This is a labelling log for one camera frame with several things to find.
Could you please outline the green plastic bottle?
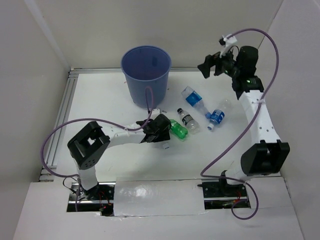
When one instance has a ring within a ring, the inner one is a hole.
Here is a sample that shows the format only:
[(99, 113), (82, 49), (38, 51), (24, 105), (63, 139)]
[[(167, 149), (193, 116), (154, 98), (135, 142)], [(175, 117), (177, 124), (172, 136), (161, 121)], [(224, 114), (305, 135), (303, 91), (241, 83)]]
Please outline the green plastic bottle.
[(188, 136), (188, 130), (174, 119), (170, 119), (170, 132), (179, 140), (184, 141)]

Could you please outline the clear bottle black label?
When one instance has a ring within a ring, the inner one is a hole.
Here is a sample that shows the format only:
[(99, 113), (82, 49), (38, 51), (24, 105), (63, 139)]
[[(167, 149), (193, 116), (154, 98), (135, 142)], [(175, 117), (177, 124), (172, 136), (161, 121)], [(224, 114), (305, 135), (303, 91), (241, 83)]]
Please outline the clear bottle black label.
[(200, 131), (199, 123), (190, 115), (190, 113), (182, 108), (177, 109), (180, 120), (191, 134), (196, 134)]

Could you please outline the crushed clear bottle blue cap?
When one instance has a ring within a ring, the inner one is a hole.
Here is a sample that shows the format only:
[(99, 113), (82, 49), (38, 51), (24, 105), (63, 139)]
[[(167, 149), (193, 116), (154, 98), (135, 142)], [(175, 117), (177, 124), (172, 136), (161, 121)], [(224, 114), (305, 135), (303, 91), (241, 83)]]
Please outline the crushed clear bottle blue cap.
[(186, 100), (186, 102), (201, 113), (206, 119), (209, 119), (211, 113), (206, 108), (205, 103), (202, 97), (190, 86), (187, 86), (182, 92), (181, 95)]

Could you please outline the clear bottle blue label white cap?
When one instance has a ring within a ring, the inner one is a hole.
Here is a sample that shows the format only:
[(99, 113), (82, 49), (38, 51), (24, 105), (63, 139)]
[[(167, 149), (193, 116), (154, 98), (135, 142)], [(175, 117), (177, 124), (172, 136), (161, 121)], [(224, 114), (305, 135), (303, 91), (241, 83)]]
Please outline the clear bottle blue label white cap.
[(224, 118), (232, 108), (232, 103), (228, 99), (221, 100), (216, 109), (209, 117), (207, 129), (209, 131), (213, 131), (216, 126), (220, 125), (223, 122)]

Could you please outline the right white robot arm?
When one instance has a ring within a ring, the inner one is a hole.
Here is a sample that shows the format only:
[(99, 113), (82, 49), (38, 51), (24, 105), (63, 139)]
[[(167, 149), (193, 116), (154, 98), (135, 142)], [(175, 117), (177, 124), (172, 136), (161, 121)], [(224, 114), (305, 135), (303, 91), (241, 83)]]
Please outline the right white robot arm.
[(267, 91), (255, 74), (258, 56), (257, 48), (243, 46), (237, 57), (231, 51), (217, 52), (207, 55), (204, 63), (198, 65), (205, 78), (210, 76), (212, 67), (215, 76), (231, 77), (232, 89), (250, 124), (251, 147), (238, 163), (221, 174), (224, 180), (219, 182), (218, 190), (223, 196), (230, 196), (236, 185), (252, 178), (279, 173), (290, 152), (289, 144), (281, 140), (274, 128), (264, 100)]

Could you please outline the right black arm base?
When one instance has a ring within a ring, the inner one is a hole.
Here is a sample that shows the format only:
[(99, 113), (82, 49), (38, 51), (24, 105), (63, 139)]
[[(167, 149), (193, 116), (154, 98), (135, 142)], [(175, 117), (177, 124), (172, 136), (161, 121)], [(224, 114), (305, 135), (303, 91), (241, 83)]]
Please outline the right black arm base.
[(203, 180), (197, 185), (202, 189), (205, 210), (249, 208), (248, 194), (243, 184), (229, 185), (226, 179)]

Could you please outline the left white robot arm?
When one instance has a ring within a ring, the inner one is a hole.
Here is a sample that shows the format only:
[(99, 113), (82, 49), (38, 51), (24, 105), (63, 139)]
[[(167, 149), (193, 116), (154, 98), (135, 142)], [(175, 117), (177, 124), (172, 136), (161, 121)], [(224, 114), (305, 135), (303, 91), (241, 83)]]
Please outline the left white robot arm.
[(158, 143), (170, 140), (171, 121), (158, 114), (154, 119), (136, 121), (120, 127), (103, 130), (97, 121), (86, 124), (68, 143), (80, 178), (80, 192), (88, 200), (99, 198), (101, 191), (95, 165), (104, 152), (111, 147), (124, 144)]

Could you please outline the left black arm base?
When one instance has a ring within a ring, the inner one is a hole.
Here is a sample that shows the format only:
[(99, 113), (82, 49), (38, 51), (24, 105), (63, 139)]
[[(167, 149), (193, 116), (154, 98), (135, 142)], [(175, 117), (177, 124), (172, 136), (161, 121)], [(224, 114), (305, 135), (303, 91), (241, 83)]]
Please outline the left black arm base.
[(70, 186), (66, 185), (65, 178), (62, 185), (69, 190), (66, 211), (74, 212), (98, 212), (101, 216), (114, 216), (115, 182), (99, 182), (91, 190), (84, 190), (74, 177)]

